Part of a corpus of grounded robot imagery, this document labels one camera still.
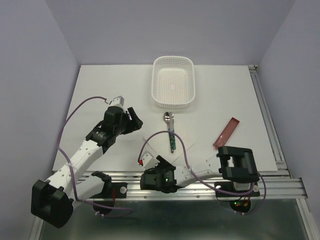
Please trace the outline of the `green handled fork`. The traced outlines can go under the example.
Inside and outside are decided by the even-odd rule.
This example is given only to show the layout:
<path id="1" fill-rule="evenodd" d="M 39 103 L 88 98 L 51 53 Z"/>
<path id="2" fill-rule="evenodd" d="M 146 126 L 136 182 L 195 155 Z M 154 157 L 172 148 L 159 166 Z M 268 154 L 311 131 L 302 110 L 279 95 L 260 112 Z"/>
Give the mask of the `green handled fork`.
<path id="1" fill-rule="evenodd" d="M 174 119 L 173 119 L 172 112 L 169 112 L 169 131 L 171 132 L 171 134 L 170 134 L 170 149 L 171 149 L 171 153 L 174 153 L 175 135 L 173 134 L 173 132 L 174 132 Z"/>

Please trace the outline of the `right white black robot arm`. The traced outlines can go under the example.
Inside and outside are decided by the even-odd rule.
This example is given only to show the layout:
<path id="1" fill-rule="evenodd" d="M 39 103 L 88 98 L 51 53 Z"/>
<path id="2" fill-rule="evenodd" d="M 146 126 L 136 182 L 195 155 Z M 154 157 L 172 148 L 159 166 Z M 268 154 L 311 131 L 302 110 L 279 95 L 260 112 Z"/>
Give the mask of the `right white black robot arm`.
<path id="1" fill-rule="evenodd" d="M 163 157 L 153 157 L 145 151 L 138 163 L 145 171 L 140 177 L 140 189 L 175 193 L 197 181 L 222 176 L 227 182 L 218 182 L 216 193 L 220 196 L 243 196 L 250 194 L 252 185 L 260 180 L 253 151 L 249 148 L 223 146 L 216 157 L 206 159 L 194 166 L 174 166 Z"/>

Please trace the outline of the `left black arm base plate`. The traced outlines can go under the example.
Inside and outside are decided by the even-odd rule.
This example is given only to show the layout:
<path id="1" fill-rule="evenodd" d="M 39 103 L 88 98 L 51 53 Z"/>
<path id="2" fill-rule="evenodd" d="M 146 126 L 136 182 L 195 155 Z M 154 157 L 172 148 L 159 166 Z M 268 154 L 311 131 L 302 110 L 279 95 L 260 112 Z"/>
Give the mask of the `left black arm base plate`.
<path id="1" fill-rule="evenodd" d="M 127 197 L 127 183 L 126 182 L 112 182 L 105 183 L 102 191 L 93 195 L 91 198 L 93 202 L 98 205 L 115 207 L 117 199 L 125 199 Z"/>

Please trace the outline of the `white paper napkin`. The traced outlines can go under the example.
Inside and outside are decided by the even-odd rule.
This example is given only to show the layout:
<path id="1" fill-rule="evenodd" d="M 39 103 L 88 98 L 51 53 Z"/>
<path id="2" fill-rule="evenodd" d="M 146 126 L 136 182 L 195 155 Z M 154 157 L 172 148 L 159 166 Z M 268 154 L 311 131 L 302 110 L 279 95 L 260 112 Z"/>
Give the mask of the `white paper napkin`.
<path id="1" fill-rule="evenodd" d="M 186 152 L 197 143 L 197 139 L 195 137 L 191 137 L 188 133 L 181 133 L 180 138 L 184 143 Z M 176 150 L 174 153 L 171 153 L 169 134 L 161 133 L 150 139 L 142 152 L 148 151 L 154 157 L 160 155 L 171 164 L 177 164 L 181 161 L 184 162 L 183 147 L 177 137 L 175 137 L 175 143 Z"/>

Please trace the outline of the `green handled spoon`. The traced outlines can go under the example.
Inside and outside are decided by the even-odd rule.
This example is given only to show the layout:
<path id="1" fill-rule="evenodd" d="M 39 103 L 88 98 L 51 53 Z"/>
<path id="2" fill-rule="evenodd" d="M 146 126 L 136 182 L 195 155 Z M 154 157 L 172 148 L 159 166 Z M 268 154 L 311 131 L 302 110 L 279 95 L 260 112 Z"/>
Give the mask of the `green handled spoon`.
<path id="1" fill-rule="evenodd" d="M 174 119 L 172 112 L 165 112 L 163 120 L 167 124 L 168 131 L 174 131 Z"/>

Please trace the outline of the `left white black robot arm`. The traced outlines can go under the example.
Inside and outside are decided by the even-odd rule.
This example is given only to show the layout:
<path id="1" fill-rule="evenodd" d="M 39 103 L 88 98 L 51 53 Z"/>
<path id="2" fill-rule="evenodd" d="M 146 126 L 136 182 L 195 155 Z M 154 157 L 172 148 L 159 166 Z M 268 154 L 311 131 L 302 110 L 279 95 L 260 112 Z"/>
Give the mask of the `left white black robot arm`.
<path id="1" fill-rule="evenodd" d="M 76 153 L 66 159 L 66 164 L 47 180 L 37 180 L 31 189 L 31 213 L 53 225 L 63 227 L 71 218 L 76 182 L 87 169 L 116 142 L 120 135 L 130 134 L 142 128 L 133 107 L 123 110 L 110 106 L 100 121 L 85 137 Z"/>

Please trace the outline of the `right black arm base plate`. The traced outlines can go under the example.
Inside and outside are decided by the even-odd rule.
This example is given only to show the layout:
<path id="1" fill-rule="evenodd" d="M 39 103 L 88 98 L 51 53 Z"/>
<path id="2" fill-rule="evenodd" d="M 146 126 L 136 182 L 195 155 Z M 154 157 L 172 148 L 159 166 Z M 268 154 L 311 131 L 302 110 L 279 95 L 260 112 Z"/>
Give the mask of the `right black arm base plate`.
<path id="1" fill-rule="evenodd" d="M 215 192 L 216 199 L 227 202 L 235 213 L 248 214 L 252 206 L 251 199 L 261 196 L 258 183 L 254 182 L 253 184 L 253 190 L 244 195 L 251 189 L 251 183 L 219 181 L 214 184 L 214 187 L 220 190 Z"/>

